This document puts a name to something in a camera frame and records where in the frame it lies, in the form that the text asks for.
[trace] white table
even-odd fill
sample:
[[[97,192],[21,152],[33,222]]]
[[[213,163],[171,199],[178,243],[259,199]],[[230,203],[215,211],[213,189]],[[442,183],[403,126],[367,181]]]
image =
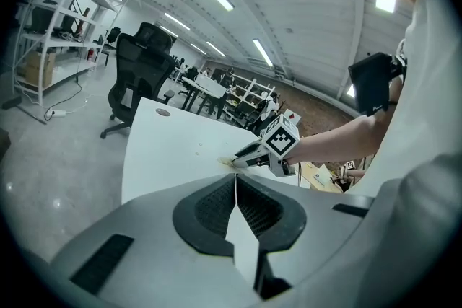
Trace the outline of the white table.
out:
[[[163,109],[165,117],[156,112]],[[236,169],[220,162],[256,140],[250,131],[142,98],[125,153],[122,203],[154,191],[215,175],[259,175],[291,185],[297,176],[277,178],[268,167]],[[310,183],[302,179],[302,186]]]
[[[221,98],[219,95],[216,95],[213,92],[210,92],[209,90],[204,89],[202,86],[198,85],[195,81],[193,81],[191,79],[187,79],[186,77],[183,77],[183,81],[186,84],[188,84],[188,85],[190,85],[192,87],[192,89],[189,89],[188,96],[186,97],[186,100],[183,103],[183,106],[181,107],[181,109],[183,109],[183,110],[186,109],[188,112],[191,110],[191,107],[193,106],[193,103],[196,100],[197,95],[199,94],[199,92],[204,92],[205,94],[207,94],[210,97],[213,97],[215,99]],[[204,101],[202,102],[201,106],[197,110],[197,114],[201,113],[202,108],[204,107],[205,101],[206,101],[206,99],[204,98]]]

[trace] white shelving unit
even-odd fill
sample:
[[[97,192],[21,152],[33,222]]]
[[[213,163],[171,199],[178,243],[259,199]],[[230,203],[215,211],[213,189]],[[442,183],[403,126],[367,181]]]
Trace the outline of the white shelving unit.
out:
[[[55,38],[52,37],[51,34],[53,32],[53,28],[56,26],[56,21],[58,19],[58,16],[60,14],[65,14],[71,17],[74,17],[76,19],[80,19],[81,21],[84,21],[86,23],[89,23],[94,26],[100,26],[100,23],[97,22],[94,19],[90,19],[89,17],[83,16],[81,14],[75,13],[69,9],[66,9],[64,7],[64,4],[66,3],[67,0],[60,0],[60,2],[57,5],[53,4],[45,4],[45,3],[39,3],[35,2],[34,0],[31,0],[30,3],[25,4],[22,3],[21,5],[26,6],[27,9],[23,13],[22,16],[22,21],[21,21],[21,26],[19,29],[19,33],[17,36],[16,40],[16,45],[15,45],[15,51],[14,51],[14,63],[13,63],[13,89],[14,88],[19,88],[22,91],[27,91],[33,94],[36,94],[38,96],[38,102],[40,105],[43,104],[43,92],[47,90],[48,88],[52,87],[54,84],[57,84],[70,76],[73,76],[75,74],[78,74],[82,71],[91,69],[96,67],[99,57],[101,53],[97,53],[97,58],[95,62],[87,61],[86,59],[83,58],[69,58],[66,60],[61,60],[61,61],[56,61],[55,66],[53,68],[53,76],[52,76],[52,82],[49,86],[44,87],[43,86],[43,67],[45,63],[45,57],[48,48],[52,47],[74,47],[74,48],[94,48],[95,50],[100,50],[104,46],[106,42],[106,37],[103,40],[102,45],[95,44],[91,40],[91,32],[88,32],[87,34],[87,39],[89,40],[83,40],[82,42],[75,41],[75,40],[64,40],[61,38]],[[120,14],[122,8],[125,6],[126,2],[128,0],[125,0],[120,6],[114,6],[112,4],[111,0],[93,0],[99,7],[102,7],[103,9],[110,9],[116,13],[115,18],[113,19],[112,24],[110,25],[110,29],[112,29],[114,22],[117,20],[118,15]],[[30,34],[30,33],[24,33],[24,26],[27,18],[30,15],[30,11],[34,7],[41,7],[49,10],[53,10],[53,16],[51,17],[50,24],[48,26],[48,29],[44,35],[39,35],[39,34]],[[19,44],[21,43],[21,40],[26,39],[26,40],[31,40],[33,41],[32,45],[21,55],[18,55],[18,50],[19,50]],[[35,50],[37,46],[42,45],[42,54],[40,58],[40,67],[39,67],[39,72],[38,72],[38,84],[30,84],[25,81],[25,79],[21,76],[17,75],[16,68],[17,66],[22,62],[22,60],[25,58],[25,56],[32,50]]]
[[[249,79],[246,79],[245,77],[241,77],[241,76],[238,76],[238,75],[234,75],[234,77],[235,77],[235,79],[237,79],[237,81],[236,81],[237,89],[235,90],[235,92],[237,92],[237,94],[231,93],[231,95],[236,98],[238,104],[241,101],[243,101],[243,102],[251,105],[252,107],[256,108],[255,104],[245,100],[245,98],[248,97],[249,95],[252,95],[253,97],[258,98],[259,100],[263,99],[262,96],[260,96],[260,95],[258,95],[258,94],[256,94],[255,92],[252,91],[252,89],[254,89],[256,87],[258,87],[260,90],[266,90],[268,92],[268,95],[270,95],[274,91],[274,87],[267,87],[267,86],[264,86],[262,84],[259,84],[259,83],[257,83],[256,79],[249,80]],[[243,85],[242,82],[245,82],[245,84],[247,84],[248,86],[246,86],[246,87],[242,86]]]
[[[43,87],[43,91],[52,87],[54,84],[58,84],[58,82],[61,82],[67,79],[68,77],[75,75],[76,73],[86,71],[93,67],[95,67],[95,62],[91,62],[87,59],[77,57],[56,62],[55,67],[53,68],[53,77],[51,78],[51,84],[47,87]],[[20,82],[25,88],[27,88],[28,92],[38,94],[37,84],[31,84],[30,82],[27,82],[26,79],[22,76],[17,76],[17,81]]]

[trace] ceiling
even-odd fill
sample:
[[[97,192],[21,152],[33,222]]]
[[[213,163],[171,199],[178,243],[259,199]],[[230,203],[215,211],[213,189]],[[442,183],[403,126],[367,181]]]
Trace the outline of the ceiling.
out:
[[[394,53],[411,23],[412,8],[398,1],[394,13],[368,0],[136,0],[168,12],[191,30],[162,16],[159,23],[207,53],[211,60],[287,79],[348,102],[347,67],[367,53]],[[270,69],[252,39],[258,38]],[[206,44],[210,41],[226,57]]]

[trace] black rubber pad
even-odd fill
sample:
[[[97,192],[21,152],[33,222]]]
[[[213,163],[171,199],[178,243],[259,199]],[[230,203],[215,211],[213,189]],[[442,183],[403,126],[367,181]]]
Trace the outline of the black rubber pad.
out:
[[[131,237],[119,234],[111,236],[71,277],[71,281],[85,291],[97,294],[133,241]]]

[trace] extension cord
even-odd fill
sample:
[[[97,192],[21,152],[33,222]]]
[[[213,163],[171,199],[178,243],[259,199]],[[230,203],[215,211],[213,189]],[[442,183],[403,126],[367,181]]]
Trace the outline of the extension cord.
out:
[[[66,117],[66,111],[65,110],[54,110],[50,108],[45,113],[45,118],[47,120],[50,120],[52,117]]]

